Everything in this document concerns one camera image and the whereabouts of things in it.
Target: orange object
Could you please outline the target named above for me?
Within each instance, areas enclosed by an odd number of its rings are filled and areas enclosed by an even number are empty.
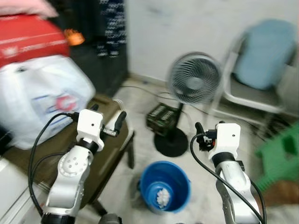
[[[80,45],[85,41],[83,35],[77,30],[65,29],[64,35],[70,46]]]

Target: green plastic crate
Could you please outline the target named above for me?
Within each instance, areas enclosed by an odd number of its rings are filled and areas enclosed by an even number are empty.
[[[259,147],[256,155],[263,160],[264,176],[257,181],[266,190],[279,180],[299,180],[299,123]]]

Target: black fan base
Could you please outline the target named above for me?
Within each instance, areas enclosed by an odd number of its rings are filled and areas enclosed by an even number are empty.
[[[185,133],[178,129],[174,130],[173,141],[161,135],[155,134],[154,143],[156,149],[165,156],[178,157],[188,149],[188,139]]]

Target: black and white patterned fabric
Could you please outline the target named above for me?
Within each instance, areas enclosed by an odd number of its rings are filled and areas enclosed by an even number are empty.
[[[98,0],[105,19],[106,42],[97,44],[98,56],[118,56],[119,45],[126,43],[124,0]]]

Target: pink fabric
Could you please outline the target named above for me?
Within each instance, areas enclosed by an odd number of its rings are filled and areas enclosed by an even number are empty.
[[[37,14],[43,18],[58,16],[46,0],[0,0],[0,15],[14,14]]]

